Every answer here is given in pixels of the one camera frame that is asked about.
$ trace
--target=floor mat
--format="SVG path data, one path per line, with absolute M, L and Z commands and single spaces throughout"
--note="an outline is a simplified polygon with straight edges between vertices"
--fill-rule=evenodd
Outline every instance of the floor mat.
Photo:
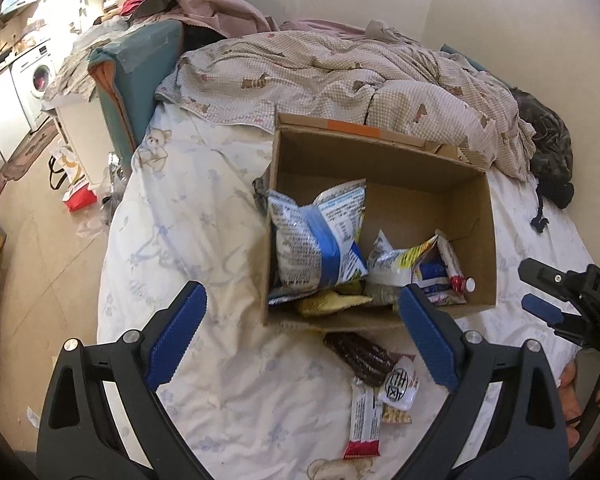
M 27 136 L 20 143 L 0 172 L 7 180 L 20 180 L 57 134 L 56 124 L 51 119 L 47 120 L 32 136 Z

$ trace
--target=teddy bear print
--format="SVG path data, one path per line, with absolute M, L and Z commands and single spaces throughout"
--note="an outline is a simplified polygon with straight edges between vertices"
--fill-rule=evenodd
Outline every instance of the teddy bear print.
M 144 142 L 138 147 L 140 166 L 148 166 L 154 171 L 162 171 L 169 156 L 167 150 L 164 149 L 164 145 L 170 138 L 170 130 L 151 128 L 151 131 L 144 138 Z
M 309 480 L 363 480 L 370 472 L 370 458 L 358 460 L 327 460 L 319 458 L 307 468 Z

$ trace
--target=pink fabric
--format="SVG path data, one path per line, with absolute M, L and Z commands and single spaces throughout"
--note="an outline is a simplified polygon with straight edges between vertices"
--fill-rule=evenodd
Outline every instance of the pink fabric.
M 327 20 L 293 20 L 280 25 L 280 30 L 304 30 L 305 32 L 321 32 L 341 40 L 366 40 L 365 29 L 344 25 L 343 23 L 328 22 Z
M 264 15 L 244 0 L 178 0 L 178 3 L 178 7 L 160 19 L 212 28 L 226 38 L 272 30 Z

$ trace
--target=bed sheet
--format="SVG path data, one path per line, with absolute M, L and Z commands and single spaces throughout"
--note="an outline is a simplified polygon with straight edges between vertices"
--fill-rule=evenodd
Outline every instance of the bed sheet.
M 349 437 L 352 372 L 319 335 L 263 327 L 258 316 L 265 221 L 251 181 L 267 167 L 271 141 L 254 126 L 222 126 L 176 105 L 158 105 L 111 225 L 98 342 L 143 327 L 187 280 L 199 280 L 208 293 L 207 314 L 158 396 L 208 471 L 242 480 L 392 478 L 434 420 L 446 390 L 416 358 L 421 385 L 413 423 L 382 426 L 380 458 L 339 460 Z M 520 299 L 531 289 L 518 279 L 518 263 L 531 256 L 584 270 L 589 254 L 567 214 L 552 204 L 544 208 L 550 221 L 544 234 L 529 226 L 534 182 L 497 170 L 489 181 L 498 302 L 458 323 L 494 343 L 540 340 L 557 377 L 574 347 L 522 310 Z M 416 353 L 406 329 L 371 336 L 391 351 Z M 146 463 L 114 388 L 107 393 L 131 457 Z M 459 462 L 477 452 L 496 394 L 496 386 L 490 388 Z

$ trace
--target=silver bolt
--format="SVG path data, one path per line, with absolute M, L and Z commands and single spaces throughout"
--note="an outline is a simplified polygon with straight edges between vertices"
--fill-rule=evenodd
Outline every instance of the silver bolt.
M 467 340 L 467 342 L 474 345 L 481 343 L 483 339 L 482 334 L 480 334 L 480 332 L 478 332 L 477 330 L 469 330 L 469 332 L 465 332 L 464 338 Z
M 67 352 L 70 352 L 71 350 L 75 350 L 76 348 L 78 348 L 78 340 L 77 339 L 67 339 L 64 342 L 64 349 Z
M 542 345 L 540 344 L 540 342 L 536 341 L 535 339 L 530 339 L 529 341 L 527 341 L 526 347 L 529 348 L 529 350 L 531 350 L 532 352 L 539 352 L 542 349 Z
M 122 341 L 124 341 L 125 343 L 135 343 L 136 341 L 138 341 L 138 339 L 140 339 L 140 333 L 138 332 L 138 330 L 127 330 L 122 335 Z

